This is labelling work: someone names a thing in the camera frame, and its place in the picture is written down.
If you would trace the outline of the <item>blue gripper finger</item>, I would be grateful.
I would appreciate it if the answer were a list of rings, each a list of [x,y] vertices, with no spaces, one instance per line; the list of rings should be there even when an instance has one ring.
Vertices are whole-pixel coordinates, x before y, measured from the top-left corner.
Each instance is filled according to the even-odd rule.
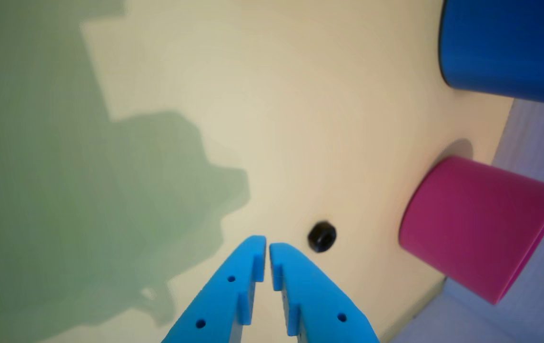
[[[269,252],[288,336],[299,343],[379,342],[366,315],[300,250],[277,242]]]
[[[220,265],[163,343],[239,343],[265,276],[266,238],[250,236]]]

